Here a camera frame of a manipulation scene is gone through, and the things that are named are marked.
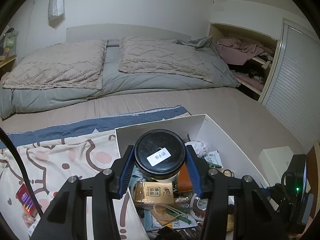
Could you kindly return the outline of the black round tin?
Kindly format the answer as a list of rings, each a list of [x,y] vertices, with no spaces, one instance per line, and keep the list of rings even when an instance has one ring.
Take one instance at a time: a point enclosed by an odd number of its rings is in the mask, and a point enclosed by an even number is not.
[[[183,140],[167,129],[144,133],[134,147],[136,165],[146,176],[166,179],[180,171],[186,160]]]

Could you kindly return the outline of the white teal paper packet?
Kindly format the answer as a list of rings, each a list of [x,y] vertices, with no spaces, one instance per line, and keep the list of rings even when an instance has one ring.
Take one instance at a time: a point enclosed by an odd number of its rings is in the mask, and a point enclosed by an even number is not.
[[[222,161],[218,151],[208,152],[204,156],[204,159],[211,166],[215,166],[217,168],[223,168]]]

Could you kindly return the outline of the bag of pink snacks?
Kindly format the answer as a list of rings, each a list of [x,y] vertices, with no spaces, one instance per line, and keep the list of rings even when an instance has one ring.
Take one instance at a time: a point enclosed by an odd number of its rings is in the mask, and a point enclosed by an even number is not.
[[[23,211],[22,219],[25,225],[27,226],[27,228],[33,228],[33,229],[37,226],[37,224],[40,221],[39,215],[36,215],[35,217],[33,217],[32,215],[27,213],[27,211]]]

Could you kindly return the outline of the clear tape roll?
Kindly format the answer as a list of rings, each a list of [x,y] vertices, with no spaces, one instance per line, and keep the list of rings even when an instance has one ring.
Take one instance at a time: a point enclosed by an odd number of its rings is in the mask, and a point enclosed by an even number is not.
[[[206,214],[208,199],[202,199],[194,193],[190,200],[191,214],[195,217],[203,218]]]

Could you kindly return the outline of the cartoon bear blanket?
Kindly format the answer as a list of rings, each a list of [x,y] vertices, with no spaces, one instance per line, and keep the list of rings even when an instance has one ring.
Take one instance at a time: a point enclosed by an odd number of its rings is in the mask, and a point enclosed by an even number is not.
[[[70,176],[89,178],[119,158],[115,129],[145,122],[188,116],[183,106],[152,109],[47,127],[8,136],[23,160],[35,196],[46,210]],[[28,239],[23,206],[16,192],[24,183],[10,151],[1,144],[1,224],[12,238]]]

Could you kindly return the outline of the brown leather case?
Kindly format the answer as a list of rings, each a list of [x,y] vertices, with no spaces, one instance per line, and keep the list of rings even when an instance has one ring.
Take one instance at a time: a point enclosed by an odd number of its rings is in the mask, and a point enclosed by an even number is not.
[[[177,179],[177,190],[179,193],[190,192],[193,190],[191,179],[185,164],[182,165],[178,179]]]

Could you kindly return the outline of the white knitted cloth ball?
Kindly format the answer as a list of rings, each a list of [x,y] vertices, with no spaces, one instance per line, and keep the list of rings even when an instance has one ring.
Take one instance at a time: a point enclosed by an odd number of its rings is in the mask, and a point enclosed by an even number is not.
[[[208,146],[199,141],[186,142],[185,146],[192,146],[198,158],[202,158],[208,153]]]

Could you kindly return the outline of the white louvered door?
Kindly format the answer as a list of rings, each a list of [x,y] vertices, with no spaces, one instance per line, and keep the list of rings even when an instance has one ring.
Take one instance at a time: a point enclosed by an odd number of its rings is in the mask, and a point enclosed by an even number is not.
[[[283,20],[280,48],[262,104],[305,151],[319,140],[319,38]]]

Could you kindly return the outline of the white cardboard box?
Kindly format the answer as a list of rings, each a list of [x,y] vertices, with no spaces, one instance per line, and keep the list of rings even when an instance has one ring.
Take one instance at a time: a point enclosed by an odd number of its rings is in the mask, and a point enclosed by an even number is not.
[[[250,175],[259,187],[269,186],[257,167],[251,162],[243,150],[231,137],[208,115],[178,116],[176,118],[145,122],[131,126],[121,126],[115,129],[118,151],[124,155],[128,145],[133,145],[144,133],[153,129],[167,129],[182,139],[203,142],[208,150],[218,151],[224,168],[234,172],[236,178]]]

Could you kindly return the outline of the grey folded duvet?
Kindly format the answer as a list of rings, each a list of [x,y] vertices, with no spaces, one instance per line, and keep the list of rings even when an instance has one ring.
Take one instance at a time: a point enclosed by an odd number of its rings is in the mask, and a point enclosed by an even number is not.
[[[240,85],[227,64],[219,57],[215,45],[211,44],[197,48],[196,52],[209,64],[209,69],[213,75],[212,82],[176,74],[125,74],[119,72],[119,41],[110,40],[104,61],[103,86],[100,90],[84,88],[52,88],[46,90],[2,88],[1,119],[5,120],[16,113],[43,112],[108,95],[219,87],[236,88]]]

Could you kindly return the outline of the pink clothes pile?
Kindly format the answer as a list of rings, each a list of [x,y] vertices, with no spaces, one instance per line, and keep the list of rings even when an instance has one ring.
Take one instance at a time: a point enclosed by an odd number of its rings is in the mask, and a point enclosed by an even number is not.
[[[219,39],[216,43],[221,59],[227,64],[243,65],[261,53],[274,55],[272,49],[259,42],[250,43],[234,37],[225,37]]]

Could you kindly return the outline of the left beige quilted blanket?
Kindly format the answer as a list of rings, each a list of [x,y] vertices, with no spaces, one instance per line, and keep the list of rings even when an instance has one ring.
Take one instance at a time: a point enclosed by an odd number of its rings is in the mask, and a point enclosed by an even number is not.
[[[7,89],[100,90],[107,41],[65,42],[34,51],[8,74]]]

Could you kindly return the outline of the beige quilted blanket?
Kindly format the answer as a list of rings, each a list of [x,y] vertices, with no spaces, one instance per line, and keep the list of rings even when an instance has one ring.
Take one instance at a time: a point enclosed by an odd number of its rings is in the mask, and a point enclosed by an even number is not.
[[[119,48],[120,72],[181,75],[214,82],[209,64],[193,47],[137,36],[120,39]]]
[[[100,90],[107,41],[65,42],[34,51],[8,74],[7,89]]]

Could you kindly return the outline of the wooden side shelf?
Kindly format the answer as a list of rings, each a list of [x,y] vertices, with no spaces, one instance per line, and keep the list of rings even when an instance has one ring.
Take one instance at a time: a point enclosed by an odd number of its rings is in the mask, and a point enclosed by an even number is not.
[[[4,74],[11,72],[15,65],[15,60],[17,55],[12,55],[7,57],[4,61],[0,63],[0,76],[3,77]]]

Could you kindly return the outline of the white hanging bag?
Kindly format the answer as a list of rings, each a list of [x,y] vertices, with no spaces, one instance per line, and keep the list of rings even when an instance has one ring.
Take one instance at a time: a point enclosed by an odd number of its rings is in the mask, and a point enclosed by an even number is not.
[[[49,0],[48,21],[53,21],[65,14],[64,0]]]

